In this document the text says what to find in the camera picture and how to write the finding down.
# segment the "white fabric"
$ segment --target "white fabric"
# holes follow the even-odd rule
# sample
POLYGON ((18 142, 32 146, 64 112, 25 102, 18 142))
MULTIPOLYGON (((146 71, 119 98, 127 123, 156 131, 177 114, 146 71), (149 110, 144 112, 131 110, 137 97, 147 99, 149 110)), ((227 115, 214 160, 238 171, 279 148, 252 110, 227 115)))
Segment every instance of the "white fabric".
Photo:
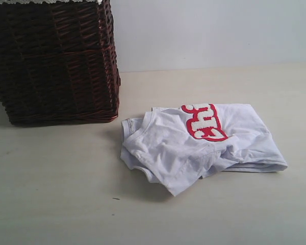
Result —
POLYGON ((29 4, 29 3, 35 3, 35 4, 42 4, 42 3, 48 3, 48 4, 54 4, 56 2, 98 2, 98 4, 102 3, 102 0, 0 0, 0 4, 6 3, 6 4, 29 4))
POLYGON ((200 176, 223 170, 264 173, 287 168, 270 132, 250 105, 154 108, 140 124, 140 119, 123 122, 122 159, 130 169, 142 170, 150 182, 162 183, 173 195, 200 176))

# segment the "woven basket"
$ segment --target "woven basket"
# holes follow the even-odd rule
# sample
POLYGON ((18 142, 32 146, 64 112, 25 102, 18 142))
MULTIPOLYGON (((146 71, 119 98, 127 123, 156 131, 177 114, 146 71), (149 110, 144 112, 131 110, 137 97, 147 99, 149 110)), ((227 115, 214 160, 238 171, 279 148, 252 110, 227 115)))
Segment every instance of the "woven basket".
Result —
POLYGON ((109 0, 0 5, 0 101, 12 124, 112 121, 119 85, 109 0))

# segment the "white t-shirt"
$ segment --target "white t-shirt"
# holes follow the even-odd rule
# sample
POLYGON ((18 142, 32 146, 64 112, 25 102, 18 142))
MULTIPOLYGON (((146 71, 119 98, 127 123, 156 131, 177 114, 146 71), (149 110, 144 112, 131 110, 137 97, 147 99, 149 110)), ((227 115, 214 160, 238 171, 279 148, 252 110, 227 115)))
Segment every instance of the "white t-shirt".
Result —
POLYGON ((153 108, 122 123, 122 159, 177 195, 199 177, 223 170, 274 172, 287 164, 250 105, 153 108))

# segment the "white floor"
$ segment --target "white floor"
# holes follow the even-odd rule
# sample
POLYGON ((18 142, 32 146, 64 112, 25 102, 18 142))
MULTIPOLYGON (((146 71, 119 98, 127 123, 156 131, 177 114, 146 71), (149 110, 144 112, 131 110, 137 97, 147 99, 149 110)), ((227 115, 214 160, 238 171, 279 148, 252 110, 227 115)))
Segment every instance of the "white floor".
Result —
POLYGON ((110 124, 16 128, 0 105, 0 245, 306 245, 306 64, 121 78, 110 124), (204 102, 252 104, 289 168, 219 173, 174 198, 119 160, 121 120, 204 102))

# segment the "white wall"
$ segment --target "white wall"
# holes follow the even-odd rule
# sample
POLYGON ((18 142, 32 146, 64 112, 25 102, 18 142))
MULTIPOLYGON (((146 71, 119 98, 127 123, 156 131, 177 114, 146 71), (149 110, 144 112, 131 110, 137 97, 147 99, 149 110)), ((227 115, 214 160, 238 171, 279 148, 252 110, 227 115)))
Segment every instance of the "white wall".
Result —
POLYGON ((306 0, 111 0, 121 71, 306 62, 306 0))

